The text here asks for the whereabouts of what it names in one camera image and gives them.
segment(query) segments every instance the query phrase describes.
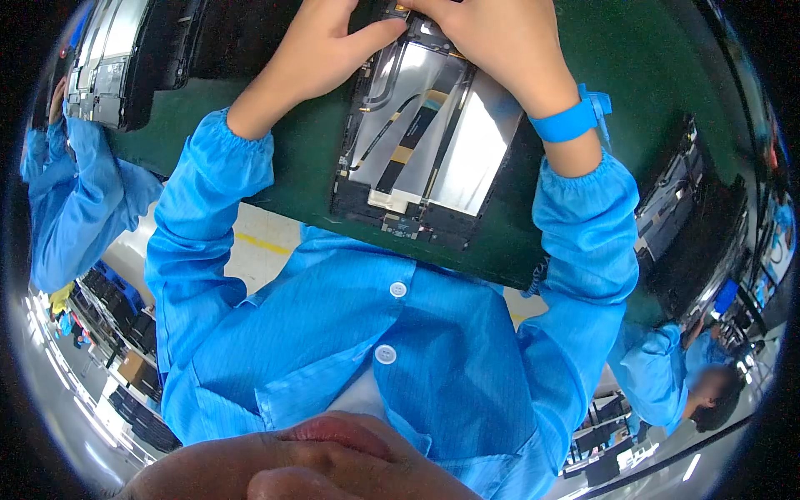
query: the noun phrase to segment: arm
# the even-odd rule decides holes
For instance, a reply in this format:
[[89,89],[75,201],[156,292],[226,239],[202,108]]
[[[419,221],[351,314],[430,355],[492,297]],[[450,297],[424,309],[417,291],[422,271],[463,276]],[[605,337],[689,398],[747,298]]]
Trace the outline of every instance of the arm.
[[47,127],[47,145],[50,153],[50,162],[58,162],[66,156],[66,134],[64,134],[64,118]]
[[25,135],[25,154],[19,166],[19,174],[24,183],[30,184],[42,175],[45,168],[45,152],[47,152],[47,135],[40,130],[28,130]]
[[50,101],[50,119],[47,127],[47,142],[50,145],[50,162],[56,162],[66,154],[64,114],[62,111],[65,90],[66,77],[58,82],[53,92],[53,99]]
[[[67,126],[78,164],[78,185],[62,206],[49,207],[46,217],[57,220],[42,224],[49,232],[38,235],[31,275],[44,291],[58,290],[85,270],[87,249],[103,231],[124,195],[119,168],[102,127],[77,118],[68,118]],[[45,176],[60,178],[63,172],[56,170],[69,168],[73,167],[59,162],[48,168]],[[37,183],[31,187],[29,196],[47,196],[47,189],[47,182]]]
[[50,148],[50,163],[57,158],[60,158],[59,144],[54,141],[63,139],[61,142],[61,149],[66,152],[66,137],[63,132],[63,121],[61,115],[60,102],[64,98],[64,89],[66,88],[66,80],[63,79],[56,85],[53,98],[50,101],[50,118],[47,133],[44,134],[39,130],[28,130],[26,136],[26,151],[23,157],[22,164],[20,165],[20,175],[22,180],[31,184],[33,180],[42,175],[45,168],[45,153]]
[[[402,3],[432,17],[530,117],[547,118],[580,102],[550,0]],[[633,252],[638,190],[630,173],[602,152],[593,130],[544,147],[533,219],[551,255],[541,287],[550,309],[526,320],[518,332],[538,430],[516,467],[520,477],[497,493],[504,498],[544,494],[555,479],[638,279]]]
[[285,112],[343,83],[405,29],[378,22],[347,35],[354,2],[305,0],[270,63],[228,111],[186,141],[155,211],[145,280],[158,304],[158,367],[185,366],[246,296],[226,278],[238,204],[273,183],[273,139]]
[[670,358],[680,338],[680,328],[674,324],[651,330],[620,361],[628,371],[628,386],[632,401],[637,403],[636,411],[652,426],[675,422],[686,404],[683,380],[674,377]]
[[689,334],[689,336],[683,339],[683,344],[682,344],[683,350],[688,350],[689,346],[691,346],[692,343],[695,340],[697,340],[697,337],[702,332],[702,328],[704,327],[705,324],[706,324],[706,313],[703,313],[703,316],[701,316],[698,322],[694,325],[694,328],[692,329],[692,332]]

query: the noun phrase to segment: green workbench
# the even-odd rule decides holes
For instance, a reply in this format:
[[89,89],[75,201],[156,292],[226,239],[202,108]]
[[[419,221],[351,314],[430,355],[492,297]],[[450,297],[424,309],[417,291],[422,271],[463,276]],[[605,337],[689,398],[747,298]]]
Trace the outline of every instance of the green workbench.
[[[637,180],[664,168],[658,158],[686,112],[697,115],[720,177],[733,180],[738,168],[730,139],[734,133],[718,92],[692,41],[660,2],[560,0],[556,8],[567,63],[578,82],[611,94],[614,113],[607,123],[613,152]],[[369,6],[360,6],[355,23],[364,22],[369,12]],[[191,79],[180,90],[157,92],[149,124],[112,134],[112,149],[120,158],[168,175],[200,120],[229,106],[246,84]],[[350,100],[347,87],[301,104],[275,126],[275,185],[246,201],[412,258],[526,289],[543,257],[541,234],[530,220],[543,152],[533,127],[521,124],[479,234],[467,250],[449,250],[330,215]]]

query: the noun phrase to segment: disassembled tablet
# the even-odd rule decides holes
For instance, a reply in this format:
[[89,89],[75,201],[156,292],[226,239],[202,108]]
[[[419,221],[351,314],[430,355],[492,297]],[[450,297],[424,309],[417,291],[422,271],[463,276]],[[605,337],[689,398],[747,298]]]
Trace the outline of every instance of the disassembled tablet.
[[430,19],[394,1],[380,17],[409,29],[358,73],[331,213],[464,250],[522,109]]

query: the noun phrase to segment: blue esd smock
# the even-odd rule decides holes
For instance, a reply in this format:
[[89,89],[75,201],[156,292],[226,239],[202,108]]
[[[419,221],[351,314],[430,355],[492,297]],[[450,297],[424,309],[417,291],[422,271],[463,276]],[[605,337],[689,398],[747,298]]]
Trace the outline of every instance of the blue esd smock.
[[680,425],[689,397],[680,344],[678,325],[650,329],[623,323],[607,359],[635,413],[652,426],[664,426],[667,435]]
[[46,133],[28,131],[20,168],[30,204],[30,279],[48,294],[87,272],[124,230],[136,230],[163,190],[150,172],[114,158],[97,123],[66,118],[73,160],[64,121]]
[[190,445],[295,425],[369,363],[386,419],[421,454],[484,498],[547,492],[638,278],[628,170],[605,153],[581,178],[542,163],[533,220],[552,256],[549,310],[518,332],[483,280],[308,226],[248,297],[224,267],[240,201],[273,183],[274,144],[236,137],[226,116],[186,141],[147,247],[175,435]]

